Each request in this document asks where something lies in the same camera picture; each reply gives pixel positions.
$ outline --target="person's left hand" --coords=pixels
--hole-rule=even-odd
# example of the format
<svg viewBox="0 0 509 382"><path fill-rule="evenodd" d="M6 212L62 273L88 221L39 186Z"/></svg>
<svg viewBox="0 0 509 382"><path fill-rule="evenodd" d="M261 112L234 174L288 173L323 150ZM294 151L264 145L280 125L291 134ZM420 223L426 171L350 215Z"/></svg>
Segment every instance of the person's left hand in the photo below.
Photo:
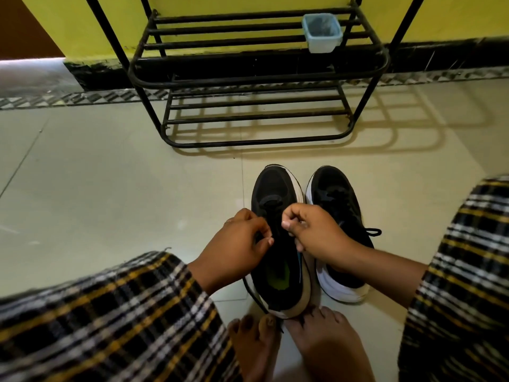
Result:
<svg viewBox="0 0 509 382"><path fill-rule="evenodd" d="M257 232L264 238L255 244ZM274 239L267 221L241 209L225 222L188 267L198 284L211 295L250 273L272 244Z"/></svg>

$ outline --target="shoe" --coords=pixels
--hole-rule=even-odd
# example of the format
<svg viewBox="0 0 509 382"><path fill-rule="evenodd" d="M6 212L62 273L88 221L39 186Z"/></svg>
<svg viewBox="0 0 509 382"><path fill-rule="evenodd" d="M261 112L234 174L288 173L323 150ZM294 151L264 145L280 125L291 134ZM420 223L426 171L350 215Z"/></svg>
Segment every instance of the shoe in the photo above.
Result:
<svg viewBox="0 0 509 382"><path fill-rule="evenodd" d="M294 237L281 226L283 211L295 202L302 203L304 198L293 174L280 165L265 166L253 189L251 210L267 220L274 244L251 272L251 278L261 298L261 303L254 297L255 301L264 312L281 319L299 315L311 297L308 267L297 251Z"/></svg>
<svg viewBox="0 0 509 382"><path fill-rule="evenodd" d="M306 202L326 210L348 237L373 248L370 236L380 236L380 229L366 229L362 224L359 202L347 177L336 167L322 166L311 177L306 188ZM316 261L318 282L324 292L338 302L357 303L370 287L353 275L338 272L330 265Z"/></svg>

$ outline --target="shoe insole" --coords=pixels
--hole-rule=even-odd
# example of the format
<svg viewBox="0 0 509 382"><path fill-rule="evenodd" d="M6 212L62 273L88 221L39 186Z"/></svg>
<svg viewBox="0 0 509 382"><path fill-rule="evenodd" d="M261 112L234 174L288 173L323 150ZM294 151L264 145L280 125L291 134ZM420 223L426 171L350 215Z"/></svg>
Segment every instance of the shoe insole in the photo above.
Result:
<svg viewBox="0 0 509 382"><path fill-rule="evenodd" d="M265 266L265 276L267 283L274 289L281 291L289 287L289 266L286 260L278 263L280 268L271 265Z"/></svg>

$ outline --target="blue plastic container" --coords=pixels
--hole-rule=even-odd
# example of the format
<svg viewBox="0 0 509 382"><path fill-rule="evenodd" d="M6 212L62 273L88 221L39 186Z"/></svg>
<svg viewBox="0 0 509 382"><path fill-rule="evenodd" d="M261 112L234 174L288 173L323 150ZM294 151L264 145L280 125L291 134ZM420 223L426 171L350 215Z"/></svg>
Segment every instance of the blue plastic container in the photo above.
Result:
<svg viewBox="0 0 509 382"><path fill-rule="evenodd" d="M343 40L340 23L331 13L304 15L302 28L311 53L332 52Z"/></svg>

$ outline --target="brown door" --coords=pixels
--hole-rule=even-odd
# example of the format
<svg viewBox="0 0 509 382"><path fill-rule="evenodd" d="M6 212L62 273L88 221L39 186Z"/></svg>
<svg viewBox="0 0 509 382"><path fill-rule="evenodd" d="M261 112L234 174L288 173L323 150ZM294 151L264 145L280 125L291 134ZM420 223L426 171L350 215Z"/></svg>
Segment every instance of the brown door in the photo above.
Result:
<svg viewBox="0 0 509 382"><path fill-rule="evenodd" d="M64 56L22 0L0 2L0 60Z"/></svg>

